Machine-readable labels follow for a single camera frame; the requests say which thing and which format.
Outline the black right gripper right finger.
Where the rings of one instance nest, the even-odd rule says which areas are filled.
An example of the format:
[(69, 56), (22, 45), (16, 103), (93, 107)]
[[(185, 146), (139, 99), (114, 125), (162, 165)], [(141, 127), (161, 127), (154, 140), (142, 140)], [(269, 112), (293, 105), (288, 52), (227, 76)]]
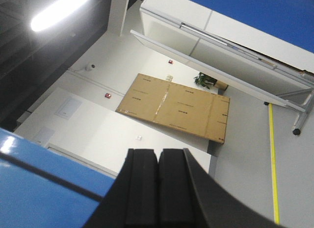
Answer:
[(159, 158), (159, 222), (163, 228), (277, 228), (222, 188), (188, 149)]

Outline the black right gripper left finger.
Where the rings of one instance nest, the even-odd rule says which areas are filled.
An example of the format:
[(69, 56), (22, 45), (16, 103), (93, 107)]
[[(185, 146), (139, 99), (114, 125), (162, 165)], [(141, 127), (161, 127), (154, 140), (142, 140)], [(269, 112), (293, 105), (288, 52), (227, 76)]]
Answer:
[(157, 157), (152, 149), (128, 150), (116, 180), (84, 227), (157, 227)]

